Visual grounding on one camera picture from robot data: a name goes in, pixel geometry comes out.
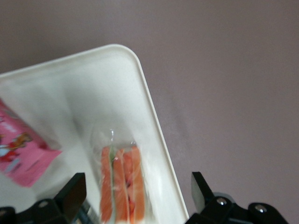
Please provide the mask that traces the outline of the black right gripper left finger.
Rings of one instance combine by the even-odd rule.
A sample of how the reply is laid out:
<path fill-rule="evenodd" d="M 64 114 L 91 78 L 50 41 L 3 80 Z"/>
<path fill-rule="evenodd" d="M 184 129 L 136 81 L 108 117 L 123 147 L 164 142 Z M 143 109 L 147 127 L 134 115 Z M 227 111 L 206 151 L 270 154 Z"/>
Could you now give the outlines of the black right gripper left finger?
<path fill-rule="evenodd" d="M 14 207 L 1 207 L 2 224 L 70 224 L 86 199 L 85 173 L 76 173 L 54 198 L 35 202 L 16 213 Z"/>

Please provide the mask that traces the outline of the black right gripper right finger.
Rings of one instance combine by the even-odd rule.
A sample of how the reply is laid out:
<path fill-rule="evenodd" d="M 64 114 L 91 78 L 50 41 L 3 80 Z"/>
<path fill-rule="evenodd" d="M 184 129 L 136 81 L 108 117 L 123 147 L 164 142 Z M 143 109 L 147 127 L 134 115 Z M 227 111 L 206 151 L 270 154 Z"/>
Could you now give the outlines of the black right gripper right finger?
<path fill-rule="evenodd" d="M 196 212 L 187 224 L 286 224 L 273 206 L 256 202 L 245 209 L 229 195 L 213 193 L 201 172 L 192 172 L 192 198 Z"/>

